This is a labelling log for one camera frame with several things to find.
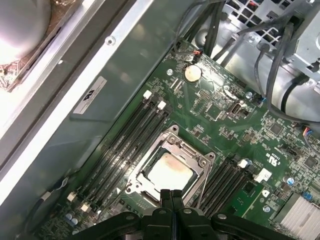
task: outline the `cable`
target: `cable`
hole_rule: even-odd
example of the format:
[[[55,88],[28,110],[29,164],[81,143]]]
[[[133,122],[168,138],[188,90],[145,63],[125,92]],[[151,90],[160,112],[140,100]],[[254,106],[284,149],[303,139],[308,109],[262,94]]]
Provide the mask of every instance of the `cable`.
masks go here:
[[[58,181],[53,186],[53,189],[51,191],[47,191],[45,194],[43,194],[42,197],[40,199],[38,199],[38,201],[33,205],[32,209],[30,210],[30,212],[28,213],[28,215],[27,215],[27,217],[25,219],[22,235],[30,234],[30,232],[31,232],[30,224],[32,223],[32,221],[34,219],[34,216],[36,215],[36,213],[37,213],[38,209],[40,208],[40,206],[44,203],[44,201],[46,201],[51,196],[51,194],[53,192],[64,188],[68,183],[69,177],[70,176],[67,176],[62,181]]]
[[[295,77],[294,79],[292,79],[291,85],[287,88],[287,90],[285,91],[285,93],[284,93],[284,95],[282,97],[282,101],[281,101],[281,111],[282,112],[286,113],[288,97],[292,93],[292,91],[297,86],[301,86],[301,85],[305,84],[308,81],[309,81],[309,77],[306,76],[305,74],[301,74],[301,75]]]
[[[296,122],[296,123],[300,123],[300,124],[305,124],[305,125],[320,126],[319,121],[311,121],[311,120],[300,119],[297,117],[286,115],[280,109],[278,109],[272,105],[272,96],[273,96],[274,86],[276,83],[277,73],[278,73],[282,58],[284,56],[286,47],[291,40],[291,36],[293,34],[293,29],[294,29],[294,26],[292,23],[288,23],[286,25],[286,27],[284,28],[284,33],[283,33],[280,45],[278,47],[278,51],[276,52],[276,54],[273,58],[273,61],[272,61],[272,65],[271,65],[271,69],[269,72],[269,76],[267,79],[267,85],[266,85],[267,108],[272,114],[278,116],[279,118],[289,120],[292,122]]]
[[[215,7],[215,4],[211,4],[209,7],[207,7],[201,15],[195,20],[192,27],[190,27],[189,31],[186,33],[187,41],[191,43],[191,41],[196,37],[197,33],[199,32],[201,26],[205,23],[205,21],[208,19],[210,14],[213,12]]]
[[[181,28],[183,26],[183,23],[185,22],[185,19],[187,18],[188,14],[191,12],[191,10],[197,6],[201,6],[201,5],[206,5],[206,4],[214,4],[214,3],[219,3],[219,2],[223,2],[225,0],[205,0],[205,1],[199,1],[199,2],[195,2],[192,3],[184,12],[184,14],[182,15],[179,24],[176,28],[175,31],[175,36],[174,36],[174,40],[173,40],[173,50],[175,54],[179,54],[179,55],[189,55],[189,54],[193,54],[194,51],[179,51],[178,50],[178,41],[179,41],[179,34],[181,31]]]
[[[262,24],[253,26],[253,27],[248,27],[244,30],[241,30],[239,32],[237,32],[237,35],[240,37],[244,34],[248,34],[248,33],[253,33],[253,32],[257,32],[257,31],[261,31],[261,30],[267,30],[270,28],[279,28],[284,26],[287,22],[289,21],[289,16],[285,16],[285,17],[279,17],[273,21],[270,22],[264,22]],[[223,56],[223,54],[225,54],[228,49],[233,45],[233,43],[236,41],[235,38],[231,37],[226,44],[222,47],[222,49],[212,58],[214,61],[219,60],[219,58],[221,58]]]
[[[211,56],[212,51],[217,42],[220,18],[221,18],[221,14],[224,6],[225,6],[224,1],[214,4],[209,31],[206,36],[204,50],[203,50],[203,52],[209,57]]]
[[[303,139],[310,150],[313,151],[316,155],[320,156],[320,152],[318,152],[309,142],[308,136],[312,133],[313,131],[309,127],[306,127],[302,133]]]
[[[263,56],[269,52],[270,50],[270,46],[269,44],[263,44],[261,46],[261,49],[260,49],[260,54],[259,56],[257,57],[255,63],[254,63],[254,68],[253,68],[253,71],[254,71],[254,78],[255,78],[255,81],[258,85],[258,88],[259,88],[259,91],[260,91],[260,95],[263,99],[266,99],[266,95],[264,94],[264,90],[262,88],[262,85],[261,85],[261,81],[260,81],[260,75],[259,75],[259,63],[261,61],[261,59],[263,58]]]

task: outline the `label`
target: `label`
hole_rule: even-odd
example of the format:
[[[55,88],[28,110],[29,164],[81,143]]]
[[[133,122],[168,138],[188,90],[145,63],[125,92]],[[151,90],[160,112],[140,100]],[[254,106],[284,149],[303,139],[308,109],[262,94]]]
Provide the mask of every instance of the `label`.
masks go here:
[[[277,155],[275,155],[274,153],[272,153],[272,154],[267,153],[266,156],[269,158],[269,159],[268,159],[268,162],[269,162],[272,166],[276,167],[276,166],[280,165],[280,161],[279,161],[280,158],[279,158]]]
[[[78,106],[73,111],[74,114],[84,114],[87,108],[90,106],[90,104],[93,102],[93,100],[96,98],[98,93],[101,91],[101,89],[106,84],[107,80],[99,76],[98,79],[95,81],[93,86],[89,89],[89,91],[85,94],[81,102],[78,104]]]

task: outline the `motherboard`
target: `motherboard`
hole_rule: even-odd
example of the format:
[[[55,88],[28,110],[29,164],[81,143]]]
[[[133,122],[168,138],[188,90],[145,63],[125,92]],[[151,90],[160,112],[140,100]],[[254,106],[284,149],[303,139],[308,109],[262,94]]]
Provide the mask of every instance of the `motherboard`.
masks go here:
[[[180,189],[210,218],[240,216],[296,239],[320,234],[319,157],[304,126],[186,41],[169,52],[38,228],[64,239],[118,213],[159,206]],[[316,138],[310,144],[320,151]]]

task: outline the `cpu socket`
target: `cpu socket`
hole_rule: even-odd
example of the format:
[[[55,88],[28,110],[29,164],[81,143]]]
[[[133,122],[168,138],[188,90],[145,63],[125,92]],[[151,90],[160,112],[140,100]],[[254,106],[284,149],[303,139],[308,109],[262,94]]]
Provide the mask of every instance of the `cpu socket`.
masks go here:
[[[126,194],[139,193],[158,205],[161,189],[182,190],[183,203],[190,201],[208,176],[215,154],[199,153],[178,133],[173,125],[158,136],[131,172]]]

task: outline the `heatsink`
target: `heatsink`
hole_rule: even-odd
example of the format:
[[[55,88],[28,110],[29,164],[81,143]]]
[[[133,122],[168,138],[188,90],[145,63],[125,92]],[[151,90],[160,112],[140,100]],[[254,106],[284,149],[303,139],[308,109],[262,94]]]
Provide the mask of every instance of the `heatsink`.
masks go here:
[[[162,132],[131,172],[126,194],[139,193],[157,206],[161,189],[182,190],[187,204],[202,186],[215,154],[201,154],[179,136],[179,127]]]
[[[315,240],[320,235],[319,207],[297,193],[290,197],[274,220],[301,240]]]

